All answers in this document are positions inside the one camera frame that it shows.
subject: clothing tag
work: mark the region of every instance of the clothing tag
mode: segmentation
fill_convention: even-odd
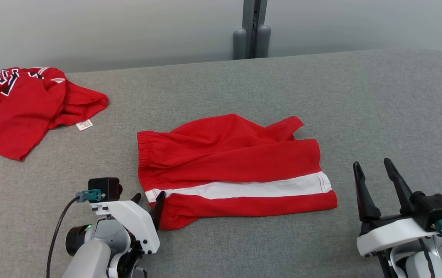
[[[78,127],[78,130],[80,130],[80,131],[82,131],[84,129],[88,129],[91,126],[93,126],[93,124],[90,122],[90,120],[79,122],[79,123],[76,123],[75,125],[76,125],[76,127]]]

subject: red cloth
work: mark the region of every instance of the red cloth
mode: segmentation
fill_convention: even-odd
[[[150,204],[166,191],[161,229],[179,229],[200,217],[337,207],[317,141],[293,137],[302,125],[293,116],[261,127],[231,114],[172,132],[139,132],[138,178]]]
[[[0,155],[23,160],[49,129],[106,108],[108,97],[77,86],[55,68],[0,71]]]

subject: red garment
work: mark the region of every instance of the red garment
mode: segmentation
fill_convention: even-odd
[[[160,228],[337,207],[317,141],[293,137],[302,125],[292,116],[265,128],[231,114],[139,132],[138,178],[150,204],[166,191]]]
[[[49,129],[106,108],[108,97],[77,86],[55,68],[0,71],[0,155],[23,160]]]

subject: gray fabric surface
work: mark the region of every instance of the gray fabric surface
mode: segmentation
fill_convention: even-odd
[[[0,278],[41,278],[58,217],[87,180],[116,176],[122,199],[138,183],[136,132],[168,132],[197,118],[237,113],[260,125],[296,115],[297,139],[316,138],[339,207],[261,218],[202,219],[161,232],[159,253],[142,266],[165,277],[381,276],[362,258],[352,163],[358,160],[383,215],[399,202],[383,158],[413,191],[442,193],[442,53],[381,50],[70,74],[109,96],[94,126],[48,132],[25,162],[0,157]],[[94,223],[73,205],[53,256],[52,277],[71,257],[69,228]]]

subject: robotic arm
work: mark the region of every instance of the robotic arm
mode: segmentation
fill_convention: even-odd
[[[442,195],[412,193],[392,161],[385,158],[384,164],[401,204],[398,215],[385,217],[371,199],[360,163],[353,164],[362,222],[356,244],[360,255],[377,256],[386,278],[442,277]]]
[[[156,205],[147,212],[138,205],[140,193],[119,201],[122,186],[118,178],[91,179],[88,189],[100,196],[89,200],[99,218],[94,225],[68,232],[65,245],[73,259],[63,278],[147,278],[147,271],[136,264],[159,248],[157,230],[165,193],[158,195]]]

